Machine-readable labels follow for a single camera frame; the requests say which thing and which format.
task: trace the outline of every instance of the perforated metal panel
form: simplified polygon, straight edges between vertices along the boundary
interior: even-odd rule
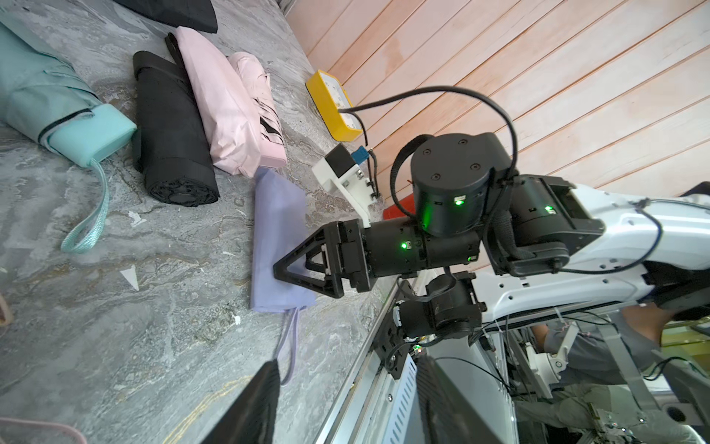
[[[382,440],[384,444],[404,443],[407,423],[409,422],[409,415],[412,413],[416,392],[417,366],[412,361],[412,358],[407,355],[397,394],[393,399],[392,414],[389,422],[387,422],[387,429]]]

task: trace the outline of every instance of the black umbrella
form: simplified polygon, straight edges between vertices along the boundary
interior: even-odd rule
[[[174,27],[187,26],[217,32],[217,17],[210,0],[115,0],[140,15]]]
[[[138,131],[133,161],[148,194],[196,207],[219,199],[209,144],[187,73],[147,51],[133,55],[138,80]]]

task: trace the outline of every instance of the marble table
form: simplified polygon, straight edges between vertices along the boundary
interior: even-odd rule
[[[225,54],[257,55],[271,74],[289,159],[280,172],[307,191],[309,229],[355,217],[311,174],[334,141],[304,86],[313,69],[278,6],[213,4],[219,32],[208,38]],[[163,38],[171,27],[111,0],[0,5],[132,119],[132,55],[170,58]],[[111,193],[104,234],[86,254],[62,254],[63,237],[99,199],[98,181],[0,126],[0,291],[16,316],[0,329],[0,416],[67,423],[91,443],[198,443],[273,358],[284,321],[249,310],[253,181],[218,170],[219,202],[186,208],[147,196],[129,147],[102,165]],[[132,265],[139,291],[120,274]],[[315,438],[390,287],[320,296],[302,314],[297,373],[281,391],[275,442]],[[282,371],[287,365],[281,360]],[[6,426],[0,436],[69,442]]]

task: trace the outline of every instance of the light pink umbrella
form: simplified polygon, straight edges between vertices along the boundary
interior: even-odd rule
[[[234,53],[227,60],[234,68],[244,87],[252,98],[259,114],[259,149],[261,165],[280,168],[286,165],[286,151],[283,148],[283,130],[276,114],[276,105],[271,96],[271,79],[264,71],[255,55]]]
[[[181,26],[175,37],[213,164],[253,177],[261,161],[259,114],[241,78],[224,54],[194,29]]]

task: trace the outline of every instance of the yellow box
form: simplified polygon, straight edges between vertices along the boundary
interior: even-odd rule
[[[318,70],[306,82],[306,88],[333,139],[338,142],[352,142],[362,134],[360,123],[354,116],[338,112],[338,109],[352,107],[348,94],[340,86],[338,79]]]

